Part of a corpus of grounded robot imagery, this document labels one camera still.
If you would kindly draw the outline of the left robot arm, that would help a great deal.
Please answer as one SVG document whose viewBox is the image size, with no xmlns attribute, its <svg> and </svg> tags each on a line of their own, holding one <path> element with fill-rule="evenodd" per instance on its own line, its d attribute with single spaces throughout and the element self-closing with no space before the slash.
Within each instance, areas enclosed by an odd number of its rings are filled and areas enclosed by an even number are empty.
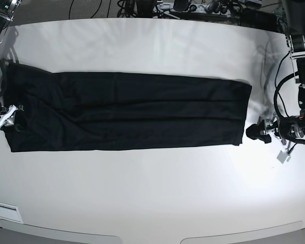
<svg viewBox="0 0 305 244">
<path fill-rule="evenodd" d="M 246 136 L 252 140 L 271 142 L 270 133 L 279 138 L 282 144 L 294 143 L 305 145 L 305 1 L 283 1 L 287 30 L 285 32 L 288 56 L 296 62 L 297 69 L 292 74 L 275 82 L 273 96 L 274 114 L 272 118 L 264 118 L 246 129 Z M 299 115 L 282 115 L 278 98 L 282 86 L 294 79 L 298 87 Z"/>
</svg>

